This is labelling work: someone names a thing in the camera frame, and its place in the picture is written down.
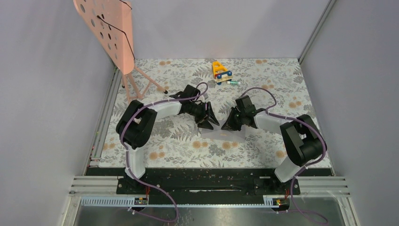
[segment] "floral tablecloth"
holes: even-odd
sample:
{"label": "floral tablecloth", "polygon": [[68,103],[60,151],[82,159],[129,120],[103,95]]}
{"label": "floral tablecloth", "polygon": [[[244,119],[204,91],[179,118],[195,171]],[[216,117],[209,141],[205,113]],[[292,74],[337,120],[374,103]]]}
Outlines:
{"label": "floral tablecloth", "polygon": [[[222,83],[217,85],[212,78],[212,62],[219,61],[233,72],[233,80],[240,85]],[[218,120],[226,120],[230,109],[246,89],[254,86],[271,91],[278,105],[273,113],[288,116],[310,115],[317,124],[302,71],[296,59],[170,59],[136,60],[136,65],[161,86],[169,95],[182,91],[187,84],[196,86],[205,81],[209,84],[207,101],[212,103]],[[140,89],[148,81],[136,71],[133,77]],[[248,92],[257,108],[273,103],[262,90]],[[144,104],[166,99],[157,87],[151,85]],[[125,151],[119,141],[115,127],[127,108],[125,89],[120,86],[111,122],[108,128],[99,167],[124,167]],[[247,128],[243,143],[202,139],[193,117],[187,114],[167,117],[154,124],[150,140],[144,146],[146,167],[204,167],[204,168],[274,168],[287,156],[282,137],[278,134]],[[313,167],[331,167],[328,156]]]}

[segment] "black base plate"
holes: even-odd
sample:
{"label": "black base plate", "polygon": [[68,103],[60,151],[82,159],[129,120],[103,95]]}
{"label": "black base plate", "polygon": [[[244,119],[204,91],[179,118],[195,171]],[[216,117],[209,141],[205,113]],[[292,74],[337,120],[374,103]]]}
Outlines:
{"label": "black base plate", "polygon": [[[259,178],[265,175],[258,173],[251,169],[147,169],[141,180],[159,185],[177,204],[263,204],[264,194],[285,195],[290,181],[276,189],[270,186],[272,179]],[[300,194],[299,187],[293,192]],[[145,194],[145,187],[124,175],[116,193]],[[171,204],[156,189],[151,189],[149,195],[149,204]]]}

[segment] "yellow toy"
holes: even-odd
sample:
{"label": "yellow toy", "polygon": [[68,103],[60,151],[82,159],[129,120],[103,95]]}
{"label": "yellow toy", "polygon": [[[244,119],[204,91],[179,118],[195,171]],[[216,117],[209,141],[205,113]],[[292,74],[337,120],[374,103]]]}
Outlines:
{"label": "yellow toy", "polygon": [[231,81],[233,73],[225,68],[218,61],[212,62],[213,76],[218,85],[222,84],[222,81]]}

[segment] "white wall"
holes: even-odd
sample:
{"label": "white wall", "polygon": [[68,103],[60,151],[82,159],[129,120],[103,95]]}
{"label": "white wall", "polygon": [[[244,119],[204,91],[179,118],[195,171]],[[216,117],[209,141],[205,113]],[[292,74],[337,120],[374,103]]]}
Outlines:
{"label": "white wall", "polygon": [[54,226],[112,74],[72,0],[2,1],[0,225]]}
{"label": "white wall", "polygon": [[398,225],[399,1],[338,1],[303,74],[363,226]]}
{"label": "white wall", "polygon": [[131,0],[137,58],[299,57],[328,0]]}

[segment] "purple cable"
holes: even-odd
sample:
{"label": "purple cable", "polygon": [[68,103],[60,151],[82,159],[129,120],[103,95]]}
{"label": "purple cable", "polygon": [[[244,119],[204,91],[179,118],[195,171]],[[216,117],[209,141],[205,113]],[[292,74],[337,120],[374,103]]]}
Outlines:
{"label": "purple cable", "polygon": [[[204,95],[204,94],[208,91],[208,84],[207,84],[206,82],[200,82],[200,83],[197,85],[196,88],[198,88],[198,86],[200,86],[201,84],[205,84],[207,87],[206,87],[206,89],[205,89],[204,92],[198,94],[198,95],[195,96],[195,97],[180,98],[180,99],[169,99],[169,100],[161,100],[161,101],[155,102],[155,103],[153,103],[153,104],[145,105],[145,106],[143,106],[142,108],[138,109],[138,111],[137,111],[136,113],[134,113],[133,116],[130,118],[130,120],[127,122],[127,124],[126,124],[125,127],[123,128],[122,134],[120,135],[120,142],[121,142],[122,145],[126,148],[126,150],[129,149],[128,146],[123,142],[123,138],[125,137],[126,130],[128,129],[128,127],[129,127],[130,124],[132,123],[133,119],[134,119],[142,110],[144,110],[144,109],[147,108],[147,107],[150,107],[150,106],[153,106],[153,105],[158,105],[158,104],[161,104],[161,103],[174,102],[174,101],[182,101],[182,100],[192,100],[192,99],[199,98],[200,96]],[[173,222],[177,221],[177,219],[179,218],[179,209],[177,208],[177,204],[176,204],[175,200],[174,200],[165,190],[163,190],[162,188],[159,188],[159,187],[157,187],[157,186],[150,185],[150,184],[148,184],[148,183],[146,183],[146,182],[144,182],[144,181],[141,181],[139,178],[137,178],[137,177],[133,174],[132,170],[130,169],[130,164],[129,164],[129,151],[126,151],[126,168],[128,168],[128,171],[129,171],[129,174],[131,175],[131,177],[133,177],[133,179],[135,179],[137,182],[139,182],[139,183],[142,184],[142,185],[155,188],[155,189],[161,191],[163,194],[165,194],[165,195],[172,201],[173,205],[175,206],[176,217],[175,217],[175,219],[173,219],[173,220],[165,220],[165,219],[158,218],[158,217],[155,217],[155,216],[152,216],[152,215],[149,215],[149,214],[146,214],[146,213],[142,213],[142,212],[139,212],[139,211],[137,211],[137,212],[134,211],[134,213],[138,213],[138,214],[140,214],[140,215],[143,215],[143,216],[146,216],[146,217],[155,219],[155,220],[159,220],[159,221],[162,221],[162,222],[166,222],[166,223],[173,223]]]}
{"label": "purple cable", "polygon": [[252,88],[249,88],[249,89],[247,89],[243,94],[241,94],[240,97],[244,96],[248,91],[253,90],[253,89],[261,89],[261,90],[263,90],[263,91],[266,91],[266,92],[269,93],[270,96],[273,98],[274,104],[270,105],[269,107],[266,107],[266,109],[265,109],[266,113],[268,112],[269,109],[271,109],[272,107],[274,107],[274,106],[277,105],[277,100],[276,100],[276,98],[274,97],[274,95],[273,95],[270,91],[268,91],[267,89],[264,89],[264,88],[261,88],[261,87],[252,87]]}
{"label": "purple cable", "polygon": [[242,97],[243,95],[245,95],[248,91],[252,90],[252,89],[261,89],[261,90],[264,90],[264,91],[268,92],[268,93],[271,95],[271,97],[273,98],[274,104],[271,105],[271,106],[269,106],[269,107],[267,107],[267,108],[265,109],[265,111],[266,111],[266,113],[267,113],[268,115],[273,116],[273,117],[276,117],[276,118],[280,118],[280,119],[286,119],[286,120],[288,119],[288,120],[296,121],[296,122],[298,122],[298,123],[300,123],[300,124],[306,126],[308,129],[310,129],[313,133],[316,134],[317,138],[320,140],[321,145],[323,146],[323,152],[322,152],[320,158],[317,159],[316,161],[313,161],[313,162],[310,162],[310,163],[305,164],[304,167],[302,167],[302,169],[300,169],[300,170],[294,175],[294,177],[293,177],[292,180],[291,180],[291,188],[290,188],[290,191],[291,191],[292,203],[294,204],[294,206],[296,207],[296,210],[298,210],[298,212],[300,212],[306,219],[308,219],[309,221],[311,221],[311,222],[313,222],[313,223],[320,224],[320,225],[328,225],[328,220],[327,220],[327,218],[326,218],[325,216],[323,216],[323,215],[317,213],[317,215],[321,216],[323,219],[326,220],[326,222],[319,222],[319,221],[315,221],[315,220],[311,219],[310,217],[308,217],[308,216],[305,214],[306,210],[300,210],[300,209],[298,208],[298,206],[296,205],[295,201],[294,201],[294,196],[293,196],[293,193],[292,193],[292,191],[294,190],[294,180],[295,180],[295,177],[297,177],[299,174],[301,174],[301,173],[304,171],[304,169],[307,168],[308,166],[311,166],[311,165],[313,165],[313,164],[316,164],[316,163],[318,163],[318,162],[320,162],[321,160],[324,159],[324,157],[326,156],[326,151],[327,151],[326,143],[324,142],[324,140],[323,140],[323,138],[321,137],[321,135],[319,134],[319,132],[317,132],[317,131],[316,131],[312,126],[310,126],[309,124],[307,124],[307,123],[305,123],[305,122],[303,122],[303,121],[301,121],[301,120],[299,120],[299,119],[293,118],[293,117],[286,117],[286,116],[279,115],[279,114],[269,113],[268,110],[269,110],[270,108],[272,108],[272,107],[274,107],[274,106],[277,105],[277,100],[276,100],[276,98],[274,97],[274,95],[273,95],[270,91],[268,91],[267,89],[264,89],[264,88],[261,88],[261,87],[252,87],[252,88],[250,88],[250,89],[247,89],[247,90],[241,95],[241,97]]}

